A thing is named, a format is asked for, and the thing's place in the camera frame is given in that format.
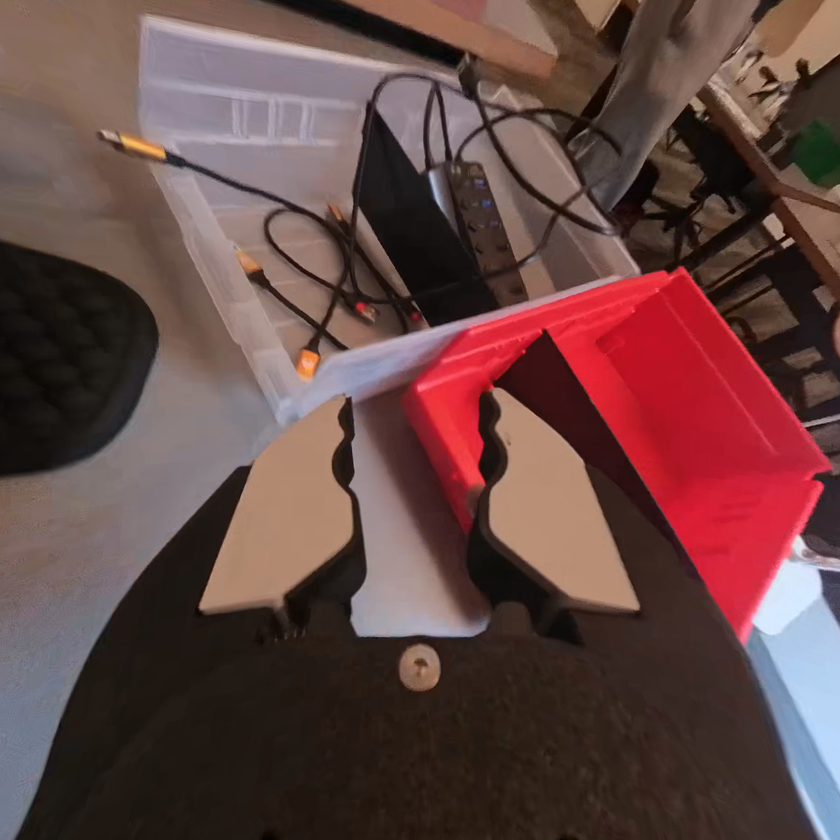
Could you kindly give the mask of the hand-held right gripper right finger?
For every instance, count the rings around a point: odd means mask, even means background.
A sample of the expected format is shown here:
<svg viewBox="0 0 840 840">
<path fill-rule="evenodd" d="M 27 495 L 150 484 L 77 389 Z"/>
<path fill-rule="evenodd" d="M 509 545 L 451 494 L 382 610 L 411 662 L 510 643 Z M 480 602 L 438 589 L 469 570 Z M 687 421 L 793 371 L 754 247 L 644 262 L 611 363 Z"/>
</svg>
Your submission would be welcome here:
<svg viewBox="0 0 840 840">
<path fill-rule="evenodd" d="M 593 470 L 499 386 L 479 398 L 479 472 L 466 568 L 494 612 L 520 607 L 540 636 L 578 636 L 574 613 L 636 616 L 639 598 Z"/>
</svg>

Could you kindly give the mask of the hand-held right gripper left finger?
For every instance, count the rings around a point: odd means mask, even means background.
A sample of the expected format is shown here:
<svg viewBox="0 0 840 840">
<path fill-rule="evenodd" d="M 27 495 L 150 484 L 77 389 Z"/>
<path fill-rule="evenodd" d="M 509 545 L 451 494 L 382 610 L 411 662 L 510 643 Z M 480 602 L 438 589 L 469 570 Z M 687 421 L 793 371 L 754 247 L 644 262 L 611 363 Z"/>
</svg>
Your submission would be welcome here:
<svg viewBox="0 0 840 840">
<path fill-rule="evenodd" d="M 198 603 L 205 616 L 268 609 L 305 630 L 316 606 L 350 617 L 366 578 L 352 400 L 334 397 L 253 462 Z"/>
</svg>

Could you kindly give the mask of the red plastic bin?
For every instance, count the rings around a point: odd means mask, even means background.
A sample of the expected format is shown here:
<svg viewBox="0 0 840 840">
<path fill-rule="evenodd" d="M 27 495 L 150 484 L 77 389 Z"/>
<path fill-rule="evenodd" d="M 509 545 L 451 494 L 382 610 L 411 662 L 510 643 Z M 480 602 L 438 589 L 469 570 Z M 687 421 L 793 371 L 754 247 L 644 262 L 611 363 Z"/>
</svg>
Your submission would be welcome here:
<svg viewBox="0 0 840 840">
<path fill-rule="evenodd" d="M 468 327 L 403 409 L 468 531 L 479 400 L 548 331 L 745 643 L 830 465 L 683 269 L 590 285 Z"/>
</svg>

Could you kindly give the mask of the black usb hub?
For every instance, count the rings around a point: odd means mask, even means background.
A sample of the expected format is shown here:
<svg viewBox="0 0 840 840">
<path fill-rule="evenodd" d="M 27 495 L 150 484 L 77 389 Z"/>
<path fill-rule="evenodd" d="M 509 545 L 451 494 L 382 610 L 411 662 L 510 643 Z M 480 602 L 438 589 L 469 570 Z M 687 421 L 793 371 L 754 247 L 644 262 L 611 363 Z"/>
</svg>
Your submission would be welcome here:
<svg viewBox="0 0 840 840">
<path fill-rule="evenodd" d="M 450 161 L 432 165 L 427 184 L 485 284 L 501 307 L 529 300 L 508 232 L 481 163 Z"/>
</svg>

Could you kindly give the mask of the clear plastic bin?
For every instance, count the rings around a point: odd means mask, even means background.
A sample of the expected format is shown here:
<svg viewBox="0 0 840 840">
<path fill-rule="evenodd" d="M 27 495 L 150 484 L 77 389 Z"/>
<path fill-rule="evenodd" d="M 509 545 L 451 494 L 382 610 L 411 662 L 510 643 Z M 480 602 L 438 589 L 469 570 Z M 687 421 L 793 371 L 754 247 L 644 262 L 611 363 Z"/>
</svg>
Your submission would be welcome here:
<svg viewBox="0 0 840 840">
<path fill-rule="evenodd" d="M 424 173 L 424 107 L 429 82 L 440 79 L 451 151 L 480 127 L 475 106 L 455 92 L 455 77 L 392 62 L 182 24 L 162 17 L 143 22 L 140 50 L 141 132 L 154 143 L 231 180 L 285 197 L 320 218 L 328 204 L 351 215 L 364 113 L 377 83 L 394 75 L 376 103 L 382 120 L 413 167 Z M 500 142 L 522 173 L 573 214 L 606 228 L 558 144 L 547 130 L 514 119 L 497 126 Z M 516 259 L 537 248 L 551 212 L 526 194 L 486 136 L 465 147 L 463 161 L 481 164 Z M 341 303 L 328 327 L 348 350 L 324 340 L 311 382 L 295 371 L 314 328 L 247 279 L 235 253 L 260 264 L 271 286 L 313 320 L 331 290 L 288 264 L 266 241 L 264 221 L 277 207 L 191 171 L 154 165 L 153 174 L 180 228 L 187 252 L 224 326 L 242 350 L 280 427 L 294 424 L 336 395 L 364 399 L 409 382 L 461 324 L 421 321 L 402 332 L 392 308 L 379 307 L 367 325 Z M 270 230 L 278 246 L 331 284 L 343 260 L 323 227 L 283 214 Z M 524 307 L 568 289 L 595 288 L 639 273 L 624 243 L 560 218 L 546 245 L 521 268 Z"/>
</svg>

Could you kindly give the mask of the white poster stand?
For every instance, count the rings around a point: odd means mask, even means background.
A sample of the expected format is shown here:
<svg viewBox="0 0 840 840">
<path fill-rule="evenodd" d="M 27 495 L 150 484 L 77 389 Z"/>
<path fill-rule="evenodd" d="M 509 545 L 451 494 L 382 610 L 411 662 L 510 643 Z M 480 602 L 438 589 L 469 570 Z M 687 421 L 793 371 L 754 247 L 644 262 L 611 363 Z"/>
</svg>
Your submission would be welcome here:
<svg viewBox="0 0 840 840">
<path fill-rule="evenodd" d="M 753 616 L 753 629 L 781 634 L 823 597 L 823 575 L 837 572 L 838 548 L 815 534 L 796 537 Z"/>
</svg>

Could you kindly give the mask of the green object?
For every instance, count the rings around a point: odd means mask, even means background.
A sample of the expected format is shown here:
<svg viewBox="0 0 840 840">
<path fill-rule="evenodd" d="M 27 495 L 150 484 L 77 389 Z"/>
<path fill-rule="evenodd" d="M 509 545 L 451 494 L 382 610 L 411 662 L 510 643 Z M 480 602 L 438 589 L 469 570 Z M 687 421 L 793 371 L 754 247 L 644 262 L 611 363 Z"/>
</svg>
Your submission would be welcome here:
<svg viewBox="0 0 840 840">
<path fill-rule="evenodd" d="M 839 140 L 828 123 L 815 119 L 798 132 L 791 161 L 815 186 L 829 190 L 839 185 Z"/>
</svg>

